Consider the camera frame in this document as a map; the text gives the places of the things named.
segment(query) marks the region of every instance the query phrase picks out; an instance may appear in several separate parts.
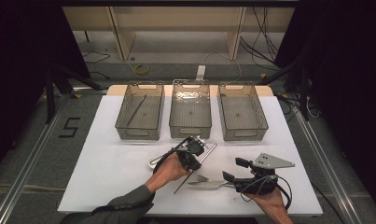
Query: black plastic part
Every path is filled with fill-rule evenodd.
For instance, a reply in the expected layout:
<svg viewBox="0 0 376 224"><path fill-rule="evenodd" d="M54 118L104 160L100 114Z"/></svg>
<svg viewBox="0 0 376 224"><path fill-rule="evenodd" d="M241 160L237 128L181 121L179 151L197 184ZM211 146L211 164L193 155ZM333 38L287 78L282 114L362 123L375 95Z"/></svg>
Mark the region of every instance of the black plastic part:
<svg viewBox="0 0 376 224"><path fill-rule="evenodd" d="M234 175L228 174L228 173L226 173L226 172L224 172L224 171L222 171L222 173L223 173L223 178L224 178L226 181L229 181L230 183L233 182L233 180L234 180Z"/></svg>
<svg viewBox="0 0 376 224"><path fill-rule="evenodd" d="M248 168L251 161L244 160L242 158L236 158L236 164Z"/></svg>

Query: gray sleeve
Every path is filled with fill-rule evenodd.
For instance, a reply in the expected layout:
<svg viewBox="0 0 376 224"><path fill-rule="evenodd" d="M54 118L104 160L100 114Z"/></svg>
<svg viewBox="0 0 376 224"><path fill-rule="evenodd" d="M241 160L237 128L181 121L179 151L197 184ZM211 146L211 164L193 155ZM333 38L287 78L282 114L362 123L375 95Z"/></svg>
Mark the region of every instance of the gray sleeve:
<svg viewBox="0 0 376 224"><path fill-rule="evenodd" d="M130 193L117 197L111 200L108 205L131 205L142 203L150 199L150 193L147 186L142 185L137 189L134 189ZM80 224L100 224L100 223L112 223L112 224L133 224L138 221L140 217L146 214L147 211L153 206L153 203L149 203L146 206L126 209L114 212L99 212L94 216L84 219Z"/></svg>

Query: cabinet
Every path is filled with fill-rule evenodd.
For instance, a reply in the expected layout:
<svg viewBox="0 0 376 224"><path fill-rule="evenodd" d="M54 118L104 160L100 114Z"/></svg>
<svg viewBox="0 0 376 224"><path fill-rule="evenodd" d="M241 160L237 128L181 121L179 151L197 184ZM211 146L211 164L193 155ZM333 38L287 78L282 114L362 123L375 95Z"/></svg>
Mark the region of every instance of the cabinet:
<svg viewBox="0 0 376 224"><path fill-rule="evenodd" d="M224 32L229 57L235 60L241 32L259 32L255 17L263 20L262 7L63 7L74 31L112 31L121 60L128 58L140 31ZM268 10L269 32L284 33L292 7Z"/></svg>

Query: person's left hand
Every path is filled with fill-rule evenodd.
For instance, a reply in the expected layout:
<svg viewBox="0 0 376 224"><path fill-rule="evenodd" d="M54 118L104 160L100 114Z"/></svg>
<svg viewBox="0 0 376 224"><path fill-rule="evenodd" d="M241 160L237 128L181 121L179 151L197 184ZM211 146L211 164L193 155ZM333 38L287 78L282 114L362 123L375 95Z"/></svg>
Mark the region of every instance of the person's left hand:
<svg viewBox="0 0 376 224"><path fill-rule="evenodd" d="M177 180L189 173L190 170L184 169L178 159L178 155L173 153L162 163L158 171L147 180L145 185L150 192L154 193L170 181Z"/></svg>

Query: person's hand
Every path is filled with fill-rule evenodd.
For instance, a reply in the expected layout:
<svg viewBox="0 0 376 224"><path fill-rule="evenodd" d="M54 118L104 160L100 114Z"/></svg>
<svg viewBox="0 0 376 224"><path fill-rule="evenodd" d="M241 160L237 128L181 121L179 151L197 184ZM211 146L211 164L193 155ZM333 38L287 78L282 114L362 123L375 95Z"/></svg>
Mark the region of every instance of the person's hand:
<svg viewBox="0 0 376 224"><path fill-rule="evenodd" d="M263 212L275 223L292 223L292 220L285 210L281 190L278 188L275 188L272 193L266 195L248 193L245 193L244 195L254 200L261 210L263 210Z"/></svg>
<svg viewBox="0 0 376 224"><path fill-rule="evenodd" d="M149 188L151 193L154 193L157 189L160 189L170 181L177 180L189 173L189 170L182 167L178 155L173 153L162 163L158 171L147 180L145 185Z"/></svg>

